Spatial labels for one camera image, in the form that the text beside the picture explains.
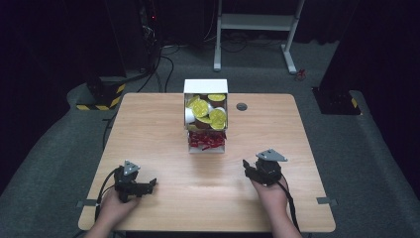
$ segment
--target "wooden table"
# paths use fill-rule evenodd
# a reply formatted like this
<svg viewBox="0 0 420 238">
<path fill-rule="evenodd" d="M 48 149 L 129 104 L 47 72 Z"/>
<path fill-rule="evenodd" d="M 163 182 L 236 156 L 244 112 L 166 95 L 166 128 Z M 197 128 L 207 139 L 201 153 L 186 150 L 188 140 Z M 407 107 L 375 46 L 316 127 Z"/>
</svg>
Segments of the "wooden table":
<svg viewBox="0 0 420 238">
<path fill-rule="evenodd" d="M 246 111 L 236 108 L 240 102 L 248 105 Z M 256 153 L 270 148 L 288 158 L 280 165 L 301 231 L 335 229 L 329 204 L 316 199 L 326 194 L 293 96 L 230 93 L 224 154 L 188 153 L 183 109 L 182 93 L 124 96 L 87 198 L 96 199 L 104 179 L 125 160 L 141 167 L 137 182 L 157 178 L 158 184 L 117 229 L 269 231 L 242 159 L 253 164 Z M 80 229 L 90 229 L 93 217 L 94 207 L 84 206 Z"/>
</svg>

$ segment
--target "white metal stand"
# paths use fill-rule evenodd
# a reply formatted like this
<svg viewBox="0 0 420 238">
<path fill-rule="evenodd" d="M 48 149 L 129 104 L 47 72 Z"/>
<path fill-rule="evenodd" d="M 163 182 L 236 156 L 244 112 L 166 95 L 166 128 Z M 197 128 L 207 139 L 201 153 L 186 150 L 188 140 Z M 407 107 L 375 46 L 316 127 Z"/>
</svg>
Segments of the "white metal stand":
<svg viewBox="0 0 420 238">
<path fill-rule="evenodd" d="M 281 45 L 288 71 L 291 74 L 297 73 L 293 59 L 290 54 L 290 46 L 299 23 L 300 13 L 302 12 L 305 0 L 299 0 L 296 12 L 293 16 L 279 15 L 251 15 L 251 14 L 222 14 L 222 0 L 219 0 L 217 17 L 217 38 L 214 53 L 214 70 L 222 69 L 221 63 L 221 33 L 222 29 L 238 30 L 265 30 L 265 31 L 288 31 L 286 45 Z"/>
</svg>

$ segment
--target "gray carpet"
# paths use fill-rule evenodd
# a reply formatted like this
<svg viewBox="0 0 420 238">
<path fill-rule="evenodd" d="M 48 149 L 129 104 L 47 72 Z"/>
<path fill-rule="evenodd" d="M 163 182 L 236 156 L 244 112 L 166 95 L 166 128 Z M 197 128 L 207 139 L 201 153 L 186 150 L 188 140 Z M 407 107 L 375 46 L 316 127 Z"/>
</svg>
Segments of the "gray carpet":
<svg viewBox="0 0 420 238">
<path fill-rule="evenodd" d="M 238 53 L 222 52 L 222 70 L 213 71 L 212 50 L 165 48 L 174 70 L 168 92 L 182 92 L 185 78 L 227 78 L 230 92 L 290 93 L 297 102 L 310 146 L 332 207 L 337 229 L 313 237 L 420 237 L 420 204 L 376 128 L 364 98 L 352 91 L 363 115 L 323 115 L 312 94 L 337 44 L 293 44 L 303 81 L 286 68 L 277 42 L 252 42 Z M 241 45 L 224 43 L 234 51 Z M 161 59 L 161 84 L 170 72 Z M 137 91 L 145 79 L 127 84 Z M 71 109 L 40 139 L 0 197 L 0 237 L 71 237 L 101 158 L 106 122 L 115 111 L 78 111 L 85 85 L 68 93 Z M 142 92 L 157 92 L 155 76 Z"/>
</svg>

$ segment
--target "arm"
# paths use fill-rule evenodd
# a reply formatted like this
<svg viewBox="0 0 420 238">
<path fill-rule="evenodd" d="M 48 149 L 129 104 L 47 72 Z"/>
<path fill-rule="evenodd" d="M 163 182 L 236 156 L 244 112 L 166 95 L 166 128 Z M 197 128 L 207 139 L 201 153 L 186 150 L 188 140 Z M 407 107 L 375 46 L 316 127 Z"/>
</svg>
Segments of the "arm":
<svg viewBox="0 0 420 238">
<path fill-rule="evenodd" d="M 135 198 L 123 203 L 118 198 L 118 191 L 114 187 L 109 189 L 102 200 L 99 217 L 85 238 L 108 237 L 111 230 L 137 206 L 139 201 L 139 198 Z"/>
<path fill-rule="evenodd" d="M 251 183 L 259 194 L 262 207 L 268 215 L 272 236 L 274 238 L 302 237 L 287 215 L 287 197 L 284 191 L 277 184 L 264 186 L 253 180 Z M 287 188 L 284 178 L 281 178 L 280 183 Z"/>
</svg>

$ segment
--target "dark background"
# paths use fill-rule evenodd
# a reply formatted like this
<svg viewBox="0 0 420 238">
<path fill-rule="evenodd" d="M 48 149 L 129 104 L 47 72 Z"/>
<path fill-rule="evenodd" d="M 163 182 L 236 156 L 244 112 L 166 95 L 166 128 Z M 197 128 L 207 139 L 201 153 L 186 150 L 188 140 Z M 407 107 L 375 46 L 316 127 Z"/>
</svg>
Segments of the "dark background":
<svg viewBox="0 0 420 238">
<path fill-rule="evenodd" d="M 212 1 L 176 1 L 176 6 L 168 5 L 175 1 L 157 2 L 166 38 L 201 44 L 214 11 Z M 225 2 L 226 11 L 237 13 L 253 9 L 264 14 L 277 10 L 290 14 L 294 7 L 281 1 L 264 1 L 263 5 Z M 95 24 L 102 26 L 102 34 L 110 37 L 96 38 L 95 48 L 105 48 L 105 40 L 112 40 L 111 45 L 121 44 L 113 37 L 115 32 L 109 27 L 109 16 L 103 6 L 104 2 L 99 0 L 72 8 L 70 12 L 64 1 L 18 0 L 0 6 L 1 190 L 37 140 L 68 110 L 66 94 L 69 90 L 101 76 L 99 70 L 94 69 L 96 61 L 89 57 L 91 49 L 84 49 L 74 41 L 74 29 L 89 29 L 93 23 L 72 25 L 70 16 L 86 9 L 98 11 L 102 20 Z M 319 44 L 341 40 L 320 88 L 353 89 L 363 93 L 383 139 L 417 196 L 420 194 L 420 84 L 416 70 L 419 10 L 419 3 L 414 0 L 306 1 L 294 39 L 299 43 L 316 40 Z M 177 21 L 186 21 L 188 25 L 173 24 Z M 188 34 L 175 31 L 174 26 L 182 26 Z M 112 53 L 115 49 L 108 48 L 105 53 L 118 56 L 120 52 Z M 117 60 L 111 65 L 121 72 L 124 63 Z"/>
</svg>

